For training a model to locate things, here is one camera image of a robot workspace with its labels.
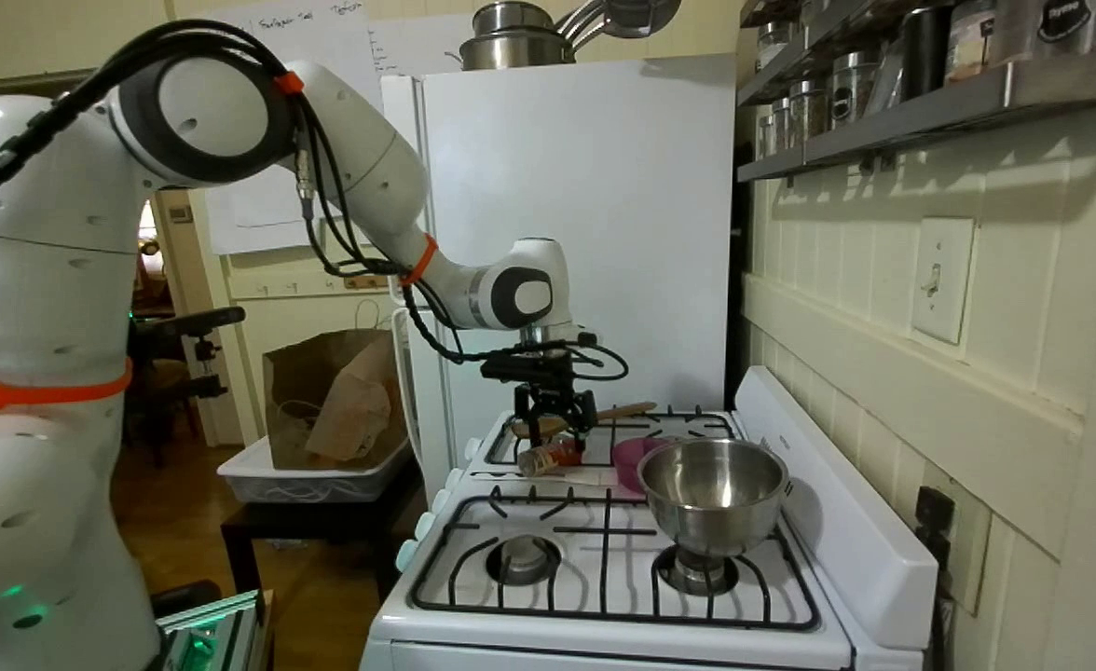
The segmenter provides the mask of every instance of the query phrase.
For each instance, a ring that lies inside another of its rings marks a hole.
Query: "shelf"
[[[843,130],[816,134],[798,149],[743,165],[736,184],[926,146],[960,130],[989,130],[1066,108],[1096,108],[1096,51],[1002,63],[956,85],[866,116]]]
[[[822,68],[839,51],[853,44],[853,37],[867,37],[892,31],[900,15],[904,0],[834,0],[810,25],[801,25],[776,58],[736,90],[736,105],[762,105],[787,90],[787,78],[803,68]]]

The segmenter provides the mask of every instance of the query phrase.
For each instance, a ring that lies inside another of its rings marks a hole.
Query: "metal bowl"
[[[678,438],[637,464],[654,525],[692,554],[743,554],[789,493],[787,464],[744,438]]]

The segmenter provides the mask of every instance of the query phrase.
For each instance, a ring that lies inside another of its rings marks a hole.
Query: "refrigerator door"
[[[382,110],[428,167],[424,227],[447,256],[487,266],[531,236],[562,244],[574,315],[631,361],[626,380],[581,380],[601,407],[721,407],[731,57],[392,78]],[[510,333],[463,339],[465,350],[515,344]],[[408,365],[421,400],[443,407],[441,425],[421,422],[421,451],[465,463],[470,436],[510,415],[510,385],[437,353]]]

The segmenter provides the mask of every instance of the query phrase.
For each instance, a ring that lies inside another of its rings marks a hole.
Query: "light switch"
[[[971,218],[923,218],[912,280],[912,329],[960,339]]]

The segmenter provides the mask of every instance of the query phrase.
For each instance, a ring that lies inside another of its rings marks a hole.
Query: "floor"
[[[126,446],[114,469],[113,510],[150,589],[216,582],[229,591],[221,520],[233,499],[216,477],[221,451],[178,425],[161,463]],[[362,544],[257,540],[259,585],[273,591],[273,668],[356,668],[378,589]]]

